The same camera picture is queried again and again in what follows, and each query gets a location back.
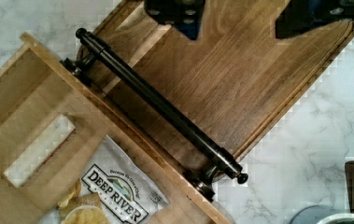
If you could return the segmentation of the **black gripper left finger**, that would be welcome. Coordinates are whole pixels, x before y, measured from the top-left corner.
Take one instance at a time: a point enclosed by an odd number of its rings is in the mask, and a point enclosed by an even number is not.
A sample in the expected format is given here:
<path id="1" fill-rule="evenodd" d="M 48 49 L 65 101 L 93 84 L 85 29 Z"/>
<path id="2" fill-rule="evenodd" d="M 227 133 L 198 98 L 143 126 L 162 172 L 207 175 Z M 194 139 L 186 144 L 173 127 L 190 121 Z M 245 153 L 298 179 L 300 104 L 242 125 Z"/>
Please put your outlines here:
<path id="1" fill-rule="evenodd" d="M 171 24 L 190 40 L 199 36 L 205 0 L 144 0 L 146 13 L 161 25 Z"/>

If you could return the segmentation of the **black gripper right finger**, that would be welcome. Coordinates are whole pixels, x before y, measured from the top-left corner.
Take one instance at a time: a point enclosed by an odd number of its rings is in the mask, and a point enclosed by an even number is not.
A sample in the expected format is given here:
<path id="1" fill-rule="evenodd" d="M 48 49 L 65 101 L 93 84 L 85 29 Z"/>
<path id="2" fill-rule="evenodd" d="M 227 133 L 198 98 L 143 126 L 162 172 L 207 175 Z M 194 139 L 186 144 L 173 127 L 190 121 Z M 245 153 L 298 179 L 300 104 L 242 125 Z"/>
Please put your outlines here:
<path id="1" fill-rule="evenodd" d="M 276 38 L 293 38 L 337 21 L 354 21 L 354 0 L 290 0 L 276 19 Z"/>

